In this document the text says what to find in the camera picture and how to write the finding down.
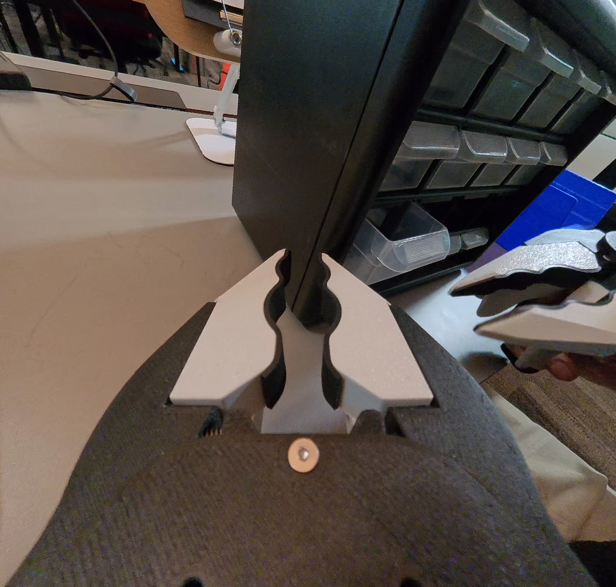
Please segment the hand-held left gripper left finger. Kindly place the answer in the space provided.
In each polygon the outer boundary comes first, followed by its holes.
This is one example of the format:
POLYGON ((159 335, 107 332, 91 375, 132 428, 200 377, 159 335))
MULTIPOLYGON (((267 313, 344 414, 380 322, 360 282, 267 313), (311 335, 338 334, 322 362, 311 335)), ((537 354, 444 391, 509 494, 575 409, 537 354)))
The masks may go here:
POLYGON ((169 401, 222 410, 272 409, 287 380, 278 320, 291 252, 275 252, 213 303, 169 401))

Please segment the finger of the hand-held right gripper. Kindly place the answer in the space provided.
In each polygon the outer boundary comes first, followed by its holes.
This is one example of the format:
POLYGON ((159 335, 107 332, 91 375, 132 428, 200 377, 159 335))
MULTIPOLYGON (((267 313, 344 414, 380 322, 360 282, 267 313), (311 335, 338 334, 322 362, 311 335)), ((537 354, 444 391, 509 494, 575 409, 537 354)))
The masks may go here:
POLYGON ((472 271, 449 290, 475 296, 480 317, 524 304, 556 305, 581 289, 601 300, 615 290, 615 232, 552 229, 472 271))
POLYGON ((546 369, 560 353, 588 357, 615 355, 615 291, 589 281, 558 305, 517 306, 477 325, 476 334, 518 345, 523 353, 512 360, 520 371, 546 369))

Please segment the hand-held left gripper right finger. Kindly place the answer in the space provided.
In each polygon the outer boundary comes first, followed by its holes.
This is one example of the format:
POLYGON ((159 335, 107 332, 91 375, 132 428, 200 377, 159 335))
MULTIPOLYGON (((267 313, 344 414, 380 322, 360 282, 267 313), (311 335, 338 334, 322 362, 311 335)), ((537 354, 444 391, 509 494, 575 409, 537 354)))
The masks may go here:
POLYGON ((434 394, 388 302, 327 254, 321 269, 327 403, 347 422, 365 411, 384 417, 391 408, 429 406, 434 394))

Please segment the clear plastic drawer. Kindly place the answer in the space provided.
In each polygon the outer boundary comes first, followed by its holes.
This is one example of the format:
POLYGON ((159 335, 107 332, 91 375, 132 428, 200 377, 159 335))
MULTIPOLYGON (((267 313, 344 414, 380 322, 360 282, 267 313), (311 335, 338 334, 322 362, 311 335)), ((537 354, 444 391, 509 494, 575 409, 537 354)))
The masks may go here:
POLYGON ((400 229, 391 237, 366 218, 343 267, 371 285, 439 262, 450 250, 450 233, 446 226, 419 204, 410 203, 402 215, 400 229))

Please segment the black drawer organizer cabinet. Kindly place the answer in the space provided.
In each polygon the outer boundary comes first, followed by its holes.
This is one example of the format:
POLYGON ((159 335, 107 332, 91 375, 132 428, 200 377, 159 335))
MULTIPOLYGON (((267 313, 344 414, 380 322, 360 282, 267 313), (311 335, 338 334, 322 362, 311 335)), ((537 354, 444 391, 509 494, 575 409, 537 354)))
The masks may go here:
MULTIPOLYGON (((289 308, 322 324, 320 257, 344 263, 371 219, 388 237, 410 203, 448 229, 450 254, 376 283, 384 296, 471 265, 615 120, 598 108, 547 166, 508 191, 381 184, 471 0, 245 0, 232 206, 262 258, 291 252, 289 308)), ((513 0, 615 78, 614 0, 513 0)))

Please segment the grey desk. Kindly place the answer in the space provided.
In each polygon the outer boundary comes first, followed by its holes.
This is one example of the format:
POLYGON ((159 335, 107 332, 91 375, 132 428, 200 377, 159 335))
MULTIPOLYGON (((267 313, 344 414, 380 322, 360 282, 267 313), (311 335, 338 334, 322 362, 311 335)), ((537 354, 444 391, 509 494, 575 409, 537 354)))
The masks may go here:
POLYGON ((396 306, 429 406, 347 422, 288 303, 272 409, 169 401, 213 303, 282 250, 186 118, 1 92, 1 583, 595 586, 492 400, 396 306))

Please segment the person's right hand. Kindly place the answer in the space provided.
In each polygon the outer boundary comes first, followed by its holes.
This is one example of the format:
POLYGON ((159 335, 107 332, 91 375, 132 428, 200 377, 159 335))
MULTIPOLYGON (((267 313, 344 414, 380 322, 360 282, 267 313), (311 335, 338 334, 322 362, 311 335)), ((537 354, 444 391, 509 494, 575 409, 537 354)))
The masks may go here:
POLYGON ((561 381, 581 377, 590 383, 615 390, 615 355, 596 357, 576 353, 561 353, 553 357, 547 370, 561 381))

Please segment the blue plastic bin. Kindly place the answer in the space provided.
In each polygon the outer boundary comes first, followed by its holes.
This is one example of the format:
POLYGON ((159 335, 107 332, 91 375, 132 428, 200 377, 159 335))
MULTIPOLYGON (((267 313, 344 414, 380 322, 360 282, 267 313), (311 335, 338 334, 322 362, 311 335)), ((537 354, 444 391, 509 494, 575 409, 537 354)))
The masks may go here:
POLYGON ((615 192, 569 170, 552 183, 496 240, 505 251, 554 229, 595 229, 615 202, 615 192))

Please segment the person's beige pants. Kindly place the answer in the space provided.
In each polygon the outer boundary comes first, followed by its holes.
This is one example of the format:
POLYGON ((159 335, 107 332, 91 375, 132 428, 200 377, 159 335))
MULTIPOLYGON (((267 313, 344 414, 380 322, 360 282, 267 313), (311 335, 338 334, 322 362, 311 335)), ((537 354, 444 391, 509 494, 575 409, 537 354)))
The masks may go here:
POLYGON ((615 541, 615 491, 591 467, 488 383, 483 390, 512 431, 551 521, 568 542, 615 541))

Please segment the set of small clear drawers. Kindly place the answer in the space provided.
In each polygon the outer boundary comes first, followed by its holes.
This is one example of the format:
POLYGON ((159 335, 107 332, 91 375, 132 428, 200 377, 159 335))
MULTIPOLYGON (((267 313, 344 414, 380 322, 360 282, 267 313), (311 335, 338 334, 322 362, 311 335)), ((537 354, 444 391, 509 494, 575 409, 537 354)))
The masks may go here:
POLYGON ((471 0, 381 193, 520 188, 564 166, 564 138, 615 104, 615 79, 513 0, 471 0))

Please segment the white stand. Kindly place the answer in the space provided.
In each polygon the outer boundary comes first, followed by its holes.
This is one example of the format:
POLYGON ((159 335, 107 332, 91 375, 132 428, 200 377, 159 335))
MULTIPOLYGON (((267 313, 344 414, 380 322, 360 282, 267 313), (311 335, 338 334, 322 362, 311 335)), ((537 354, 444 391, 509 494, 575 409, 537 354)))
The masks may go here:
MULTIPOLYGON (((242 51, 242 30, 230 28, 219 31, 213 38, 214 46, 227 56, 239 57, 242 51)), ((236 121, 225 118, 227 104, 240 79, 240 65, 230 66, 223 89, 211 118, 189 118, 189 129, 202 155, 221 166, 235 164, 236 121)))

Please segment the wooden board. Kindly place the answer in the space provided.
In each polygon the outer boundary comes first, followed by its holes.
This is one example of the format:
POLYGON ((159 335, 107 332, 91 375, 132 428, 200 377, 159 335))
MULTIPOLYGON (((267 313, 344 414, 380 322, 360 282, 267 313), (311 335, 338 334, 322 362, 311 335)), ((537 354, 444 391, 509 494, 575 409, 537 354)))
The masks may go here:
POLYGON ((143 0, 149 13, 174 44, 182 50, 205 59, 239 63, 240 57, 220 52, 214 36, 220 28, 184 15, 182 0, 143 0))

